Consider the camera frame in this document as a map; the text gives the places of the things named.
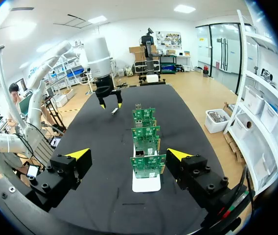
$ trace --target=green pcb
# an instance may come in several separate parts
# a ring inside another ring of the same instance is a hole
[[[155,109],[136,109],[133,110],[135,127],[156,126],[157,121],[153,117]]]
[[[150,126],[150,127],[138,127],[132,128],[133,139],[135,141],[143,140],[154,140],[157,136],[157,131],[160,130],[160,126]]]
[[[143,155],[154,155],[155,151],[160,150],[161,139],[156,136],[153,140],[135,141],[136,151],[143,151]]]
[[[165,168],[166,154],[130,158],[136,178],[154,178]]]

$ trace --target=black table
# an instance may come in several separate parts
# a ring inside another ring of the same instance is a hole
[[[85,228],[117,233],[187,234],[198,228],[207,214],[187,191],[181,191],[167,168],[158,192],[132,191],[132,110],[156,108],[161,126],[160,153],[167,148],[201,154],[212,170],[223,176],[222,167],[195,117],[169,85],[122,90],[123,104],[115,96],[105,99],[103,110],[93,94],[70,124],[54,154],[90,148],[93,165],[76,191],[71,190],[50,211],[56,217]]]

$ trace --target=white stand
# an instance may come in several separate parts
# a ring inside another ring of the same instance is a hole
[[[136,149],[134,145],[134,157],[136,156]],[[133,192],[156,192],[161,189],[160,175],[153,178],[137,179],[133,171]]]

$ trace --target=ceiling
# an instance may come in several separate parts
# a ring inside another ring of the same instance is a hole
[[[196,8],[190,14],[173,11],[178,4]],[[82,29],[57,25],[72,19],[67,14],[84,20],[104,15],[107,22],[134,18],[171,18],[186,21],[200,21],[216,16],[236,15],[240,9],[249,15],[244,0],[15,0],[12,7],[34,7],[32,11],[11,11],[0,27],[0,45],[4,44],[3,64],[6,78],[22,72],[20,65],[32,62],[42,53],[36,49],[42,44],[57,44],[93,25]],[[34,22],[36,28],[25,39],[11,41],[9,33],[16,22]]]

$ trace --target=glass door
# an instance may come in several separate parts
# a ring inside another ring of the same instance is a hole
[[[211,65],[211,41],[209,26],[198,27],[197,29],[198,39],[198,67],[204,70],[204,67],[208,67],[208,74],[210,74]]]
[[[240,38],[238,24],[211,25],[212,78],[236,92],[240,69]]]

